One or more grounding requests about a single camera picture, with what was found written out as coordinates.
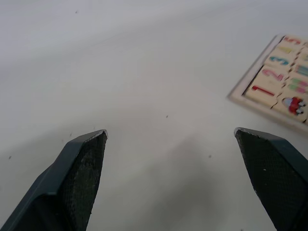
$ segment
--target pink number 2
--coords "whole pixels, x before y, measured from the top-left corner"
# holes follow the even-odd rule
[[[275,72],[272,70],[264,69],[262,73],[266,76],[274,76],[275,79],[277,79],[279,82],[283,79],[283,74],[277,75]]]

